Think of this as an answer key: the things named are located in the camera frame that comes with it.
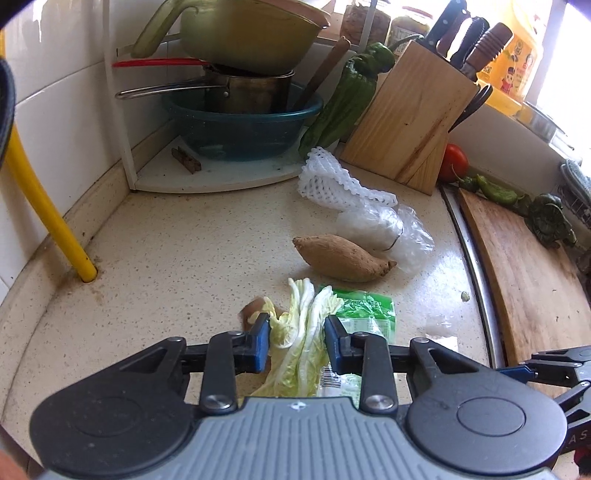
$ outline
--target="cutting board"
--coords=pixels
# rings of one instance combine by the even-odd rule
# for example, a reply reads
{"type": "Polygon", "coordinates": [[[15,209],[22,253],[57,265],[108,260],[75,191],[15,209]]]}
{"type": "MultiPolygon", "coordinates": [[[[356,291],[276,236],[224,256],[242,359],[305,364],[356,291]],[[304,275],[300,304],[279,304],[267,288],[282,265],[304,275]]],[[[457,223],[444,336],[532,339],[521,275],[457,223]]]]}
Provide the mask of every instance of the cutting board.
{"type": "MultiPolygon", "coordinates": [[[[591,345],[591,310],[562,247],[544,248],[522,217],[459,190],[484,264],[510,365],[543,350],[591,345]]],[[[564,390],[536,385],[555,397],[564,390]]]]}

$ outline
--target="stainless steel pot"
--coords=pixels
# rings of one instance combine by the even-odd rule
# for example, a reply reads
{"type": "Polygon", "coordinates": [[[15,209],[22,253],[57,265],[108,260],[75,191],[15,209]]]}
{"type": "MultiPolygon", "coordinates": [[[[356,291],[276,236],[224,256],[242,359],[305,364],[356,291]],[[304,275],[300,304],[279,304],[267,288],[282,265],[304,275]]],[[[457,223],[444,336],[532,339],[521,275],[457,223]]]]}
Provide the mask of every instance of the stainless steel pot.
{"type": "Polygon", "coordinates": [[[515,119],[548,144],[556,131],[560,130],[554,120],[529,102],[524,102],[521,110],[515,114],[515,119]]]}
{"type": "Polygon", "coordinates": [[[167,83],[115,95],[140,98],[179,90],[205,89],[205,110],[217,113],[281,113],[287,106],[293,72],[267,77],[228,67],[209,65],[205,75],[188,82],[167,83]]]}

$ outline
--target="tomato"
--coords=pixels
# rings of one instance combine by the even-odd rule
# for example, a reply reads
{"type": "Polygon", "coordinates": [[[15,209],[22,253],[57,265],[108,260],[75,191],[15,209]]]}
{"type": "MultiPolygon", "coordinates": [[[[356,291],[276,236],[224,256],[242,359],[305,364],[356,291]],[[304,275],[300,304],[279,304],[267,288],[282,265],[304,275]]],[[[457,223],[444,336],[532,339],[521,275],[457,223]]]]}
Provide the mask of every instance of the tomato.
{"type": "Polygon", "coordinates": [[[457,181],[457,177],[465,177],[468,174],[468,167],[468,159],[462,149],[457,145],[448,143],[445,147],[443,162],[437,179],[445,183],[452,183],[457,181]]]}

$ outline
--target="green chili pepper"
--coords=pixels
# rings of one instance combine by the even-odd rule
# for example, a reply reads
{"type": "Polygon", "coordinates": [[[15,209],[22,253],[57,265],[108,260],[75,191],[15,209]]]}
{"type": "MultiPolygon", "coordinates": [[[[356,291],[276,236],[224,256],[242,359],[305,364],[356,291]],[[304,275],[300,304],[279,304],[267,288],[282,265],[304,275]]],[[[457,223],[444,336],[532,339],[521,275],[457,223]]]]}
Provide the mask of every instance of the green chili pepper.
{"type": "Polygon", "coordinates": [[[484,196],[495,203],[513,205],[517,201],[517,194],[513,190],[492,183],[482,175],[476,175],[476,181],[484,196]]]}
{"type": "Polygon", "coordinates": [[[522,217],[527,217],[530,214],[530,205],[532,204],[531,197],[527,194],[522,195],[517,199],[513,205],[513,211],[522,217]]]}
{"type": "Polygon", "coordinates": [[[476,193],[478,191],[478,181],[474,177],[464,177],[462,179],[458,179],[457,185],[464,190],[467,190],[472,193],[476,193]]]}

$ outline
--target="metal strip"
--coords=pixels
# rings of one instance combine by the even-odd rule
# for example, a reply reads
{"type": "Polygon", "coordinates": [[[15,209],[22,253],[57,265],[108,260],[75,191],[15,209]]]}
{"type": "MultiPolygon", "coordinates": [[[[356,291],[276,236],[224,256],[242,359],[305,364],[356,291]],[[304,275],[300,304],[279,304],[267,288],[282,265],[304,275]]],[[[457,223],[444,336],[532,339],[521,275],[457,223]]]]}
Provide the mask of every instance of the metal strip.
{"type": "Polygon", "coordinates": [[[358,52],[363,53],[365,47],[368,46],[369,34],[371,33],[371,27],[374,25],[375,9],[378,7],[378,0],[371,0],[369,3],[369,9],[367,16],[365,17],[365,23],[363,24],[363,30],[361,32],[361,38],[359,39],[358,52]]]}
{"type": "Polygon", "coordinates": [[[499,324],[496,318],[495,305],[492,301],[491,288],[486,279],[480,257],[476,250],[476,245],[470,233],[470,229],[466,224],[466,220],[462,215],[462,209],[456,197],[455,187],[441,185],[439,187],[443,201],[447,206],[460,243],[462,250],[466,256],[466,263],[470,276],[474,283],[474,290],[476,292],[476,301],[482,324],[486,335],[486,344],[488,347],[488,357],[492,368],[501,368],[506,366],[505,355],[503,352],[503,344],[501,341],[501,332],[499,331],[499,324]]]}
{"type": "Polygon", "coordinates": [[[103,0],[103,53],[105,55],[105,75],[107,80],[107,91],[109,93],[109,106],[117,143],[119,144],[119,153],[125,169],[125,176],[130,190],[135,190],[135,184],[138,181],[138,175],[135,171],[134,155],[129,144],[129,135],[123,106],[115,99],[115,76],[113,75],[113,51],[111,50],[111,6],[110,0],[103,0]]]}

